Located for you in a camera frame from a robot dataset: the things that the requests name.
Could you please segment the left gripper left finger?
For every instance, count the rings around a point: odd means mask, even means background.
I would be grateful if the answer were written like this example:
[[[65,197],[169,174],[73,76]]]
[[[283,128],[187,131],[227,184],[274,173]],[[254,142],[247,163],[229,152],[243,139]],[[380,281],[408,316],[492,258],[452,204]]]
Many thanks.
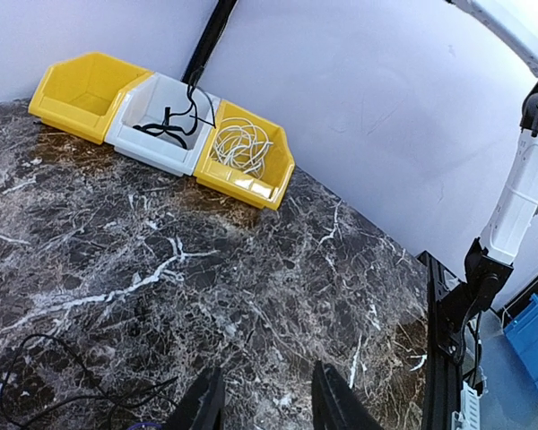
[[[213,430],[224,428],[225,382],[220,367],[205,368],[187,389],[165,430]]]

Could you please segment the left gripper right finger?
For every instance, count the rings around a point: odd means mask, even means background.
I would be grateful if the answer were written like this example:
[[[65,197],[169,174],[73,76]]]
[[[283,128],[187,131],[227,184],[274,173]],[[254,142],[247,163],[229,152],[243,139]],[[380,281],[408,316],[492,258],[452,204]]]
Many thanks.
[[[336,368],[319,360],[312,374],[311,405],[314,429],[382,429]]]

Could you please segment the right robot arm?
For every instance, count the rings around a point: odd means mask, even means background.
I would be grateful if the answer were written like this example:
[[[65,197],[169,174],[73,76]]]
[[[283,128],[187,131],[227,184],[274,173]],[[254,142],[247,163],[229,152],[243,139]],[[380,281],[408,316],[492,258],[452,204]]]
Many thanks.
[[[538,214],[538,29],[511,1],[455,1],[528,67],[537,83],[522,104],[520,134],[508,178],[490,219],[465,259],[465,282],[442,302],[464,314],[487,309],[505,286],[533,218]]]

